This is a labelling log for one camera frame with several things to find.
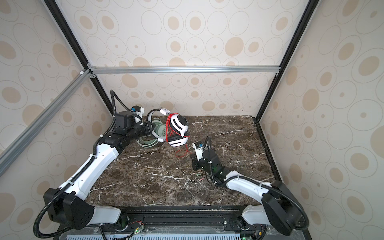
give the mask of green headphones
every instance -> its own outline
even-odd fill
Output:
[[[161,137],[165,137],[166,136],[166,125],[164,123],[162,123],[159,118],[153,118],[152,123],[156,124],[156,127],[154,128],[155,133]],[[137,140],[137,143],[140,146],[145,147],[145,148],[153,147],[156,144],[158,144],[158,142],[159,141],[157,139],[143,140],[142,137],[140,137]]]

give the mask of patterned wall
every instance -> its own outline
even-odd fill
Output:
[[[57,0],[94,66],[279,65],[307,0]]]
[[[262,128],[314,240],[384,236],[384,1],[323,1]]]
[[[0,154],[82,69],[68,49],[39,1],[0,2]]]
[[[100,74],[127,106],[164,107],[187,116],[256,115],[274,73]]]
[[[57,188],[88,159],[94,141],[112,118],[87,80],[0,177],[0,239],[29,240],[44,206],[43,194]],[[57,230],[45,215],[43,233]]]

